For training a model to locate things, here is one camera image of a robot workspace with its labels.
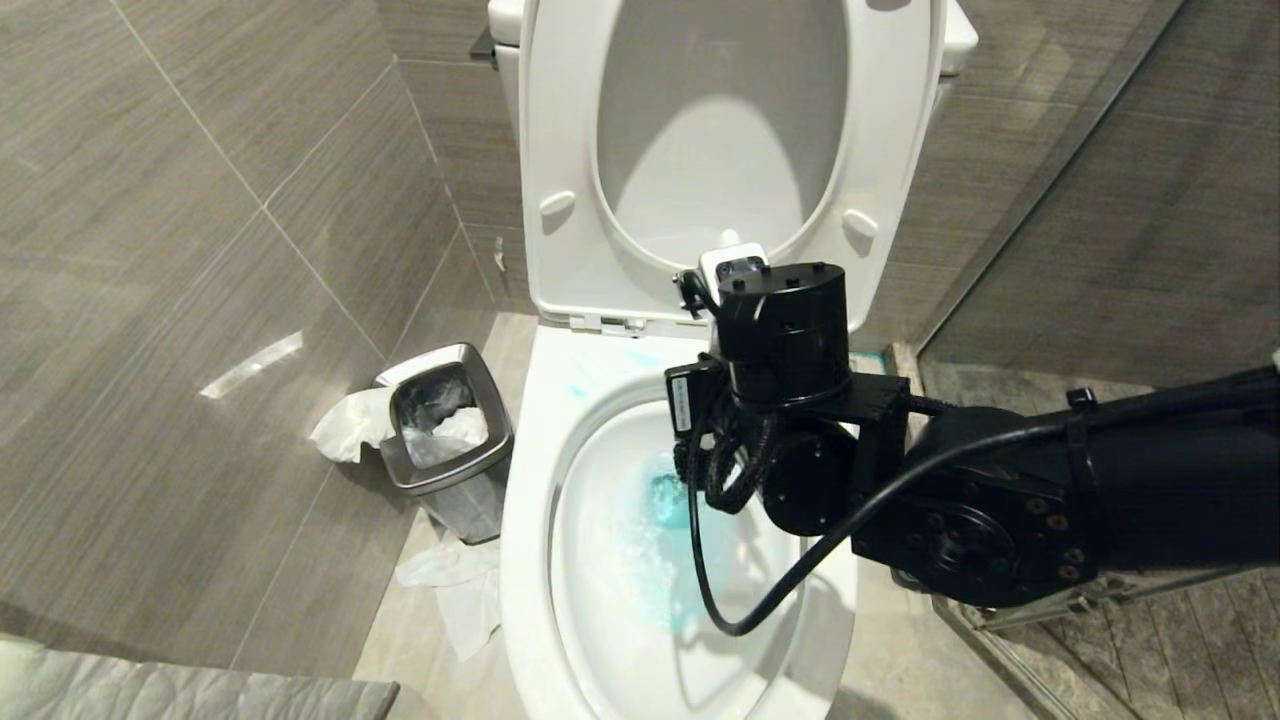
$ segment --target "crumpled tissue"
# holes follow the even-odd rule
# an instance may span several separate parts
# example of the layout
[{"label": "crumpled tissue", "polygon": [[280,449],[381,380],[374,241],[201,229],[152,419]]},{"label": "crumpled tissue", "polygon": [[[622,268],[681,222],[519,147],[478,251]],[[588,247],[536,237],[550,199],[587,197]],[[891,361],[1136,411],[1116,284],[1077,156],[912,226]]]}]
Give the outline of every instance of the crumpled tissue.
[{"label": "crumpled tissue", "polygon": [[500,542],[466,546],[447,532],[439,544],[396,568],[396,582],[399,584],[435,588],[444,633],[458,662],[480,652],[502,623],[498,596]]},{"label": "crumpled tissue", "polygon": [[360,462],[360,443],[378,447],[396,434],[390,402],[393,387],[360,391],[338,401],[311,430],[311,442],[334,462]]},{"label": "crumpled tissue", "polygon": [[415,468],[433,468],[484,445],[489,439],[489,423],[479,407],[458,407],[431,432],[403,425],[401,437]]}]

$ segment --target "blue cleaning liquid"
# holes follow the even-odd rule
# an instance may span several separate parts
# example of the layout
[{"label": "blue cleaning liquid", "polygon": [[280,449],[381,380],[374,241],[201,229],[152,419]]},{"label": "blue cleaning liquid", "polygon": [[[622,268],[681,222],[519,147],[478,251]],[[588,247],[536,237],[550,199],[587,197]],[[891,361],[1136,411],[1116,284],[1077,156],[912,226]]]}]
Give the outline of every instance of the blue cleaning liquid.
[{"label": "blue cleaning liquid", "polygon": [[[644,487],[640,512],[634,514],[631,559],[637,583],[634,597],[644,618],[682,634],[707,616],[689,537],[687,488],[676,475],[671,452],[655,455],[637,469]],[[712,592],[722,593],[732,573],[737,519],[712,510],[698,497],[703,560]]]}]

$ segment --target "stainless steel trash can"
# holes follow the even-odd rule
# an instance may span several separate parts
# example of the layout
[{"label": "stainless steel trash can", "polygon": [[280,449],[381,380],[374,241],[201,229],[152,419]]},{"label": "stainless steel trash can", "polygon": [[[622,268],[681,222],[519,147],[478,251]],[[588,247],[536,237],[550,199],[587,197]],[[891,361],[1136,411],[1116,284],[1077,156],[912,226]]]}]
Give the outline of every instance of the stainless steel trash can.
[{"label": "stainless steel trash can", "polygon": [[[497,538],[516,436],[480,352],[465,342],[442,347],[388,368],[375,383],[396,388],[390,407],[396,437],[380,447],[396,487],[416,497],[463,543]],[[404,423],[417,418],[430,424],[468,406],[484,414],[488,438],[443,462],[426,468],[415,464],[404,443]]]}]

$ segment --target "robotic arm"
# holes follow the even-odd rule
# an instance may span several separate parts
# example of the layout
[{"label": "robotic arm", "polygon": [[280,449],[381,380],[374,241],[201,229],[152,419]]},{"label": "robotic arm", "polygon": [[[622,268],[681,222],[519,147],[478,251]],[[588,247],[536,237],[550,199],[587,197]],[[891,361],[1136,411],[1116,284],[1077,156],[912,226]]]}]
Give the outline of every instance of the robotic arm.
[{"label": "robotic arm", "polygon": [[[763,252],[739,252],[675,282],[686,310],[714,319],[710,352],[666,373],[681,480],[722,512],[759,496],[778,528],[819,538],[728,620],[689,493],[703,601],[727,634],[754,629],[846,539],[932,592],[991,609],[1108,569],[1280,562],[1276,368],[1106,404],[1079,389],[1068,410],[1027,418],[852,373],[836,265],[771,268]],[[910,413],[931,419],[906,451]]]}]

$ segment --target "wall tile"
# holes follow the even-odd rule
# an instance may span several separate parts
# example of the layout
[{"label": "wall tile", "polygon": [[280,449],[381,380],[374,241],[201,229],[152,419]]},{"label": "wall tile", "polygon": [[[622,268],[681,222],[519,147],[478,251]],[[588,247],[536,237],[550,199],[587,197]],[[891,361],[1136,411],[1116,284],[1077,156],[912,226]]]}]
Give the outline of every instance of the wall tile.
[{"label": "wall tile", "polygon": [[1119,111],[928,354],[1160,387],[1280,346],[1280,140]]},{"label": "wall tile", "polygon": [[1148,13],[1167,17],[1167,0],[964,0],[978,47],[956,91],[984,97],[1079,105]]},{"label": "wall tile", "polygon": [[372,0],[119,0],[261,199],[392,61]]},{"label": "wall tile", "polygon": [[[489,290],[493,291],[499,313],[524,313],[536,315],[538,307],[529,296],[529,259],[525,254],[525,231],[516,228],[490,228],[467,225],[467,240],[475,250],[476,261],[484,274]],[[498,268],[493,255],[498,238],[502,238],[502,254],[506,272]]]},{"label": "wall tile", "polygon": [[8,3],[0,27],[3,528],[256,205],[110,4]]},{"label": "wall tile", "polygon": [[952,95],[925,140],[899,234],[945,228],[963,266],[1062,137],[1076,108]]},{"label": "wall tile", "polygon": [[938,304],[955,275],[952,268],[887,263],[870,314],[849,336],[850,350],[879,354],[893,341],[909,337],[920,318]]},{"label": "wall tile", "polygon": [[404,328],[404,337],[392,352],[390,363],[456,342],[484,347],[495,316],[497,310],[471,249],[458,232]]},{"label": "wall tile", "polygon": [[484,0],[378,0],[387,41],[402,60],[468,60],[489,24]]},{"label": "wall tile", "polygon": [[462,222],[524,227],[520,154],[489,65],[401,63]]},{"label": "wall tile", "polygon": [[[201,395],[291,337],[292,352]],[[5,603],[28,620],[19,632],[227,666],[330,468],[307,436],[379,363],[275,225],[255,218],[0,537]]]},{"label": "wall tile", "polygon": [[268,206],[379,351],[390,354],[457,229],[396,72]]},{"label": "wall tile", "polygon": [[1130,113],[1274,129],[1280,5],[1188,0],[1125,92]]},{"label": "wall tile", "polygon": [[416,507],[394,492],[381,456],[364,450],[325,480],[234,670],[349,678],[356,669]]}]

